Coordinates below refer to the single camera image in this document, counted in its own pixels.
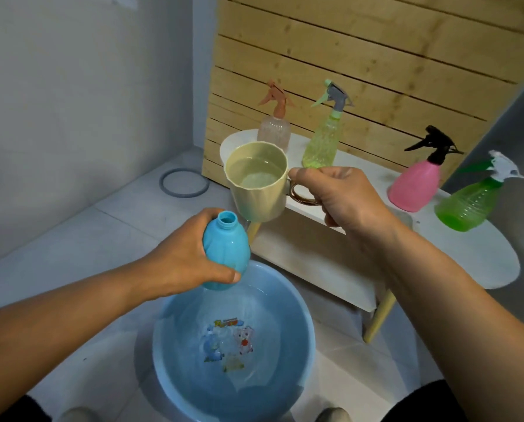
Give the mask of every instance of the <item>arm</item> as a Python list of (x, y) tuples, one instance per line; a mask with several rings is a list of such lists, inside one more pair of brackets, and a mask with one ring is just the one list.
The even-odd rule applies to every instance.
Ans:
[(146, 300), (240, 274), (210, 262), (203, 231), (220, 209), (186, 221), (147, 256), (0, 308), (0, 413), (105, 326)]
[(342, 226), (385, 267), (385, 280), (472, 421), (524, 420), (524, 324), (449, 256), (404, 226), (361, 170), (292, 169)]

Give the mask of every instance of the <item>pink spray bottle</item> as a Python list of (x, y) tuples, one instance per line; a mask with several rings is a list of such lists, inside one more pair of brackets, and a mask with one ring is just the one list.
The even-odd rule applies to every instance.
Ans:
[(425, 139), (405, 151), (422, 147), (436, 148), (427, 160), (417, 162), (400, 175), (387, 191), (391, 203), (407, 212), (417, 212), (427, 205), (440, 186), (440, 166), (447, 154), (463, 154), (458, 151), (449, 136), (434, 126), (426, 127)]

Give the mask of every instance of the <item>yellow-green spray bottle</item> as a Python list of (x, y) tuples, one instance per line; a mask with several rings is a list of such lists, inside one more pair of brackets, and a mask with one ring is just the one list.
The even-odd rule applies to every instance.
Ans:
[(308, 143), (303, 154), (303, 167), (318, 169), (319, 167), (332, 166), (338, 142), (342, 137), (340, 117), (345, 105), (354, 105), (346, 92), (331, 80), (326, 80), (324, 85), (327, 87), (327, 91), (311, 106), (317, 106), (326, 101), (334, 101), (334, 107), (328, 119), (315, 130), (313, 138)]
[(489, 151), (489, 154), (489, 161), (461, 170), (493, 170), (489, 178), (457, 191), (434, 207), (436, 216), (455, 231), (469, 231), (483, 223), (496, 205), (505, 179), (524, 177), (519, 174), (518, 166), (505, 155), (498, 151)]

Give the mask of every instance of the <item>black pants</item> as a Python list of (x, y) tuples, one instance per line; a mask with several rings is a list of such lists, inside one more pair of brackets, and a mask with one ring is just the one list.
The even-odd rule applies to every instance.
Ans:
[[(444, 380), (432, 382), (414, 391), (397, 403), (382, 422), (436, 420), (467, 422), (465, 413)], [(23, 396), (0, 415), (0, 422), (20, 421), (51, 422), (51, 418), (43, 412), (33, 398)]]

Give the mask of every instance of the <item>white oval table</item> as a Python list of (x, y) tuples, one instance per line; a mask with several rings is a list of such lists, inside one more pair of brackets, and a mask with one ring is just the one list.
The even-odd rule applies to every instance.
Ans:
[[(256, 136), (257, 129), (252, 129), (227, 137), (220, 147), (223, 163), (235, 148), (255, 141)], [(301, 167), (302, 155), (308, 142), (309, 139), (303, 136), (291, 135), (286, 153), (290, 168)], [(518, 256), (504, 235), (490, 222), (486, 221), (468, 232), (457, 232), (436, 217), (434, 205), (447, 198), (447, 192), (438, 190), (432, 201), (422, 210), (407, 213), (395, 207), (387, 198), (387, 188), (399, 173), (342, 151), (337, 151), (334, 165), (363, 170), (385, 204), (401, 220), (452, 257), (483, 288), (497, 289), (518, 278)], [(346, 262), (348, 255), (343, 253), (345, 244), (338, 241), (336, 234), (330, 232), (332, 229), (315, 225), (316, 229), (308, 231), (311, 228), (310, 223), (301, 220), (298, 215), (324, 225), (321, 207), (305, 206), (287, 197), (286, 208), (297, 215), (286, 211), (280, 217), (286, 219), (278, 218), (268, 222), (269, 225), (261, 228), (256, 240), (252, 242), (252, 251), (365, 311), (377, 309), (364, 334), (364, 340), (369, 342), (391, 311), (395, 303), (394, 296), (387, 291), (377, 306), (376, 284), (370, 278), (372, 275), (369, 272), (354, 272), (354, 267)], [(344, 233), (342, 228), (334, 229)], [(296, 240), (296, 234), (301, 235), (299, 240)]]

